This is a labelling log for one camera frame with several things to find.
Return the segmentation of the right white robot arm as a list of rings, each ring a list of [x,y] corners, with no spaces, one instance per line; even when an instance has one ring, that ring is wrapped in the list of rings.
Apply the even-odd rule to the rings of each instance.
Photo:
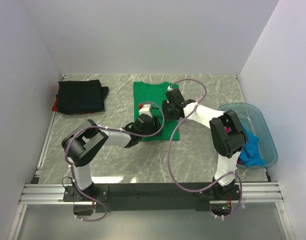
[[[212,183],[202,190],[188,190],[192,193],[210,191],[215,199],[224,199],[233,192],[235,171],[240,152],[247,135],[236,112],[208,108],[194,100],[185,100],[179,89],[168,88],[167,100],[162,102],[163,113],[170,120],[192,120],[210,129],[213,146],[218,153],[217,169]]]

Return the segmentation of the clear blue plastic bin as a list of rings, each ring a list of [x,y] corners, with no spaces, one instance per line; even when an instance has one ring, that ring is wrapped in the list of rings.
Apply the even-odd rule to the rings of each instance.
[[[218,110],[223,112],[233,110],[236,112],[243,127],[246,127],[248,131],[259,138],[258,148],[261,157],[265,161],[265,165],[262,167],[253,165],[249,167],[249,169],[268,168],[276,163],[278,155],[275,144],[264,116],[256,106],[248,103],[228,103],[221,105]],[[248,169],[248,167],[239,164],[237,164],[237,167],[240,169]]]

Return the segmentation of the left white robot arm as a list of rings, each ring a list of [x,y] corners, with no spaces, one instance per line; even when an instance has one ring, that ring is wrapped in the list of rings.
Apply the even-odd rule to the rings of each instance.
[[[164,122],[157,115],[140,114],[120,129],[103,127],[88,119],[62,140],[65,157],[72,169],[72,185],[81,201],[96,197],[90,162],[103,146],[131,148],[142,138],[159,135]]]

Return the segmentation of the blue t shirt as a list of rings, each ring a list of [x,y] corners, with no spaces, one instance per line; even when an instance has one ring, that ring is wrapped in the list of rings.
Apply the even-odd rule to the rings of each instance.
[[[259,138],[256,137],[250,131],[248,131],[246,127],[243,127],[243,128],[247,136],[247,142],[244,145],[244,148],[239,155],[242,163],[244,163],[246,167],[264,166],[265,161],[261,157],[259,148],[258,148]]]

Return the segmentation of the folded red t shirt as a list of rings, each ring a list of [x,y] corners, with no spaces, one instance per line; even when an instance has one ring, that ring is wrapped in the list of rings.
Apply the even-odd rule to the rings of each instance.
[[[53,112],[59,112],[59,113],[62,112],[61,111],[61,101],[58,98],[56,98],[56,100],[55,100],[55,102],[52,106],[52,111]]]

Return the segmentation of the folded black t shirt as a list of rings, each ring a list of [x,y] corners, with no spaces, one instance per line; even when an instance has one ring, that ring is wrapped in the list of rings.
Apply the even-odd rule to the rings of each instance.
[[[98,79],[88,81],[60,81],[56,98],[61,101],[61,113],[83,115],[103,112],[109,88]]]

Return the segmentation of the pink t shirt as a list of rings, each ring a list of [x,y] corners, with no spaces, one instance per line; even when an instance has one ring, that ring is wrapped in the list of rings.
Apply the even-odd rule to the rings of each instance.
[[[232,128],[231,128],[231,127],[225,127],[225,130],[226,130],[227,133],[229,133],[229,132],[231,132]],[[245,164],[242,163],[240,157],[238,158],[237,163],[238,163],[239,165],[245,166]]]

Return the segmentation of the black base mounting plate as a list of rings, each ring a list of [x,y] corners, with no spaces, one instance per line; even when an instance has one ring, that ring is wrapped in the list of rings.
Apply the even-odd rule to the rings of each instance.
[[[237,201],[240,187],[215,185],[201,193],[181,190],[174,183],[95,183],[87,194],[103,202],[108,211],[190,210],[209,212],[211,201]]]

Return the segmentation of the green t shirt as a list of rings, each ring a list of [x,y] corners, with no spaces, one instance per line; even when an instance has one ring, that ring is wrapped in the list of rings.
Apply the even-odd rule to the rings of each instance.
[[[134,120],[139,116],[138,105],[142,102],[153,102],[162,107],[162,102],[167,100],[165,93],[172,83],[162,82],[160,84],[148,84],[142,81],[133,83],[133,99],[134,99]],[[142,142],[151,141],[169,141],[173,130],[177,126],[178,121],[167,120],[159,135],[142,138]]]

